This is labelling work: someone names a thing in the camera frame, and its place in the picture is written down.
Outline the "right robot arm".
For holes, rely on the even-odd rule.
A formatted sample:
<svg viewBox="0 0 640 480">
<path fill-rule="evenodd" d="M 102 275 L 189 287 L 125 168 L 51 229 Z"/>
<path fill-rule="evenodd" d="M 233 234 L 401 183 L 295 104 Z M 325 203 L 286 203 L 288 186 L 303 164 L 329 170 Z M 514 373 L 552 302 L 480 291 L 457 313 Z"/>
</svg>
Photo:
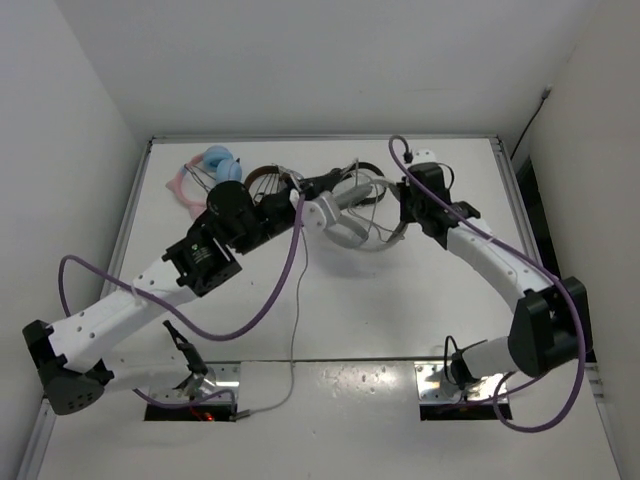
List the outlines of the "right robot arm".
<svg viewBox="0 0 640 480">
<path fill-rule="evenodd" d="M 452 384 L 465 389 L 508 372 L 538 378 L 591 352 L 587 291 L 579 280 L 568 277 L 556 286 L 519 251 L 500 247 L 478 210 L 465 201 L 451 202 L 437 163 L 413 164 L 408 172 L 398 185 L 402 220 L 418 224 L 426 236 L 471 266 L 513 314 L 508 335 L 452 355 Z"/>
</svg>

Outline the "white grey over-ear headphones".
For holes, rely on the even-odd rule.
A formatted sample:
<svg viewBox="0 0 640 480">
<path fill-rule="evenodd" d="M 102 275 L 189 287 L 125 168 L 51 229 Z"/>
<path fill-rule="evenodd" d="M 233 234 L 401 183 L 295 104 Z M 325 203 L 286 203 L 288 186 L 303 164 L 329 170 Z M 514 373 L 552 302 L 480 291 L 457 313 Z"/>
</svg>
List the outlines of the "white grey over-ear headphones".
<svg viewBox="0 0 640 480">
<path fill-rule="evenodd" d="M 358 182 L 354 180 L 344 180 L 339 183 L 331 192 L 341 210 L 338 223 L 322 231 L 328 240 L 337 246 L 360 250 L 363 252 L 377 253 L 392 248 L 405 238 L 408 224 L 400 221 L 398 225 L 390 231 L 386 239 L 380 238 L 377 242 L 369 241 L 371 233 L 382 233 L 383 228 L 375 222 L 375 214 L 379 203 L 374 204 L 370 218 L 355 215 L 354 203 L 365 197 L 366 194 L 374 193 L 375 187 L 385 186 L 386 193 L 390 193 L 393 198 L 400 201 L 398 187 L 394 182 L 381 177 L 376 179 L 361 178 Z"/>
</svg>

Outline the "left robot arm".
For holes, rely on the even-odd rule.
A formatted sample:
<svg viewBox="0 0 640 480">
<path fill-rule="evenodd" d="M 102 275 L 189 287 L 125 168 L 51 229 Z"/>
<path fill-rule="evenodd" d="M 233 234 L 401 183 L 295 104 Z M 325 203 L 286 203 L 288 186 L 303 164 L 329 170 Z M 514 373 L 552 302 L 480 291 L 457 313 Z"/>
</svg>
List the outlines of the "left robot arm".
<svg viewBox="0 0 640 480">
<path fill-rule="evenodd" d="M 223 394 L 233 397 L 231 389 L 204 390 L 211 377 L 206 363 L 169 321 L 163 325 L 173 342 L 171 351 L 147 357 L 122 355 L 114 349 L 164 312 L 209 341 L 227 342 L 248 333 L 271 310 L 288 280 L 301 231 L 312 224 L 304 213 L 339 214 L 329 195 L 342 176 L 338 168 L 310 178 L 288 172 L 284 187 L 259 202 L 239 181 L 220 183 L 209 192 L 204 212 L 185 237 L 131 282 L 110 277 L 116 290 L 93 305 L 56 322 L 35 320 L 24 327 L 23 337 L 53 411 L 70 415 L 109 391 L 140 395 L 155 384 L 181 392 L 188 407 Z M 179 311 L 179 306 L 206 296 L 238 274 L 237 255 L 286 231 L 292 238 L 282 273 L 265 304 L 244 326 L 213 334 Z"/>
</svg>

